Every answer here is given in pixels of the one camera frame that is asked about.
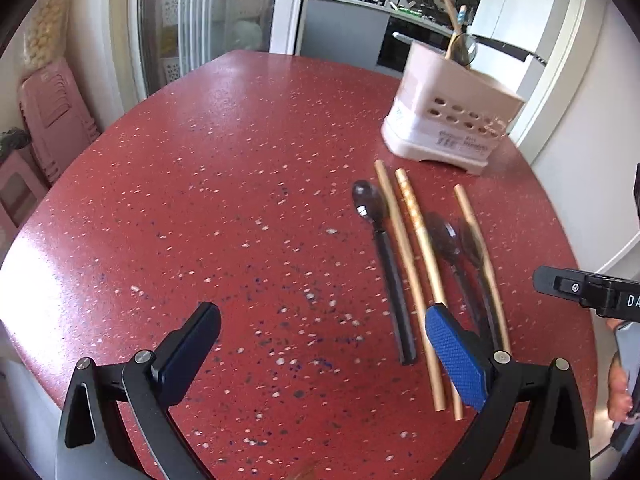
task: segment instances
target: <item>glass pane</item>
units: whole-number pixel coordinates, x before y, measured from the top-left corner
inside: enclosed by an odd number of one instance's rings
[[[138,0],[148,94],[231,50],[268,52],[275,0]]]

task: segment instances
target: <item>metal screw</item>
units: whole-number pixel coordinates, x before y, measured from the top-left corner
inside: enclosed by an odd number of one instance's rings
[[[146,363],[149,359],[151,359],[151,352],[149,350],[141,350],[133,357],[133,360],[139,365]]]
[[[559,357],[558,359],[556,359],[556,367],[560,368],[561,370],[567,371],[569,369],[569,361]]]
[[[87,368],[89,365],[91,364],[91,359],[89,359],[88,357],[83,357],[82,359],[80,359],[77,363],[76,363],[76,368],[78,370],[84,370],[85,368]]]
[[[501,365],[505,365],[509,361],[511,361],[511,356],[509,354],[507,354],[507,352],[503,352],[502,350],[498,350],[494,354],[494,359],[495,359],[495,361],[497,363],[500,363]]]

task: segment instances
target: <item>countertop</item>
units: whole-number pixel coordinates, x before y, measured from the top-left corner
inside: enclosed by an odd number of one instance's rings
[[[531,285],[541,264],[575,266],[544,190],[508,140],[482,177],[390,154],[380,126],[398,84],[236,51],[109,127],[40,203],[0,270],[0,319],[53,399],[62,404],[82,356],[128,360],[209,300],[222,334],[172,416],[214,476],[279,479],[315,464],[318,480],[430,478],[473,411],[454,422],[449,400],[435,413],[423,357],[398,362],[371,228],[351,203],[351,184],[375,180],[382,158],[406,168],[422,207],[446,218],[461,215],[454,185],[466,187],[514,357],[568,359],[591,420],[590,314]],[[130,415],[126,425],[159,478]]]
[[[379,10],[381,12],[386,12],[387,14],[399,18],[400,20],[405,20],[406,22],[416,23],[421,27],[428,28],[435,32],[439,32],[443,36],[450,38],[453,34],[453,31],[450,28],[443,27],[442,25],[438,25],[437,23],[433,23],[431,20],[426,18],[418,18],[417,16],[413,16],[407,12],[402,12],[401,10],[395,10],[391,7],[387,7],[386,5],[380,6],[376,4],[370,4],[369,2],[361,2],[359,0],[329,0],[332,2],[337,2],[341,4],[350,4],[362,7],[368,7],[369,9]]]

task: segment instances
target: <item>bag of eggs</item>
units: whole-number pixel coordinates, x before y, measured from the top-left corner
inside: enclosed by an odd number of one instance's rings
[[[25,78],[64,55],[69,2],[40,0],[31,11],[24,33]]]

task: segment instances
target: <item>black spoon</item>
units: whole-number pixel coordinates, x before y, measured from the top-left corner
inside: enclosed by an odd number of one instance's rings
[[[460,241],[462,242],[462,250],[465,253],[467,259],[471,262],[476,269],[476,276],[478,277],[478,283],[480,283],[480,290],[482,291],[482,303],[484,304],[484,310],[486,316],[489,319],[489,328],[491,329],[491,340],[494,343],[494,351],[504,350],[504,344],[502,342],[502,334],[497,329],[498,316],[495,311],[494,300],[491,295],[491,289],[489,288],[489,282],[484,275],[484,258],[482,257],[482,251],[478,247],[476,237],[471,231],[471,227],[461,218],[458,220],[458,230],[460,231]]]
[[[378,188],[367,180],[357,180],[351,187],[353,205],[357,213],[373,225],[373,239],[378,249],[378,259],[382,264],[385,277],[386,295],[391,303],[391,319],[394,324],[394,335],[398,343],[400,362],[403,365],[415,363],[414,334],[411,330],[409,312],[404,302],[402,280],[398,265],[391,248],[391,240],[385,231],[383,221],[386,218],[386,202]]]
[[[494,342],[489,320],[484,310],[480,307],[465,269],[460,263],[462,251],[458,245],[458,235],[455,229],[449,222],[434,212],[428,212],[424,215],[424,223],[436,252],[449,264],[453,272],[460,292],[462,292],[463,301],[469,308],[471,319],[476,326],[476,330],[478,330],[480,339],[487,349],[493,348]]]

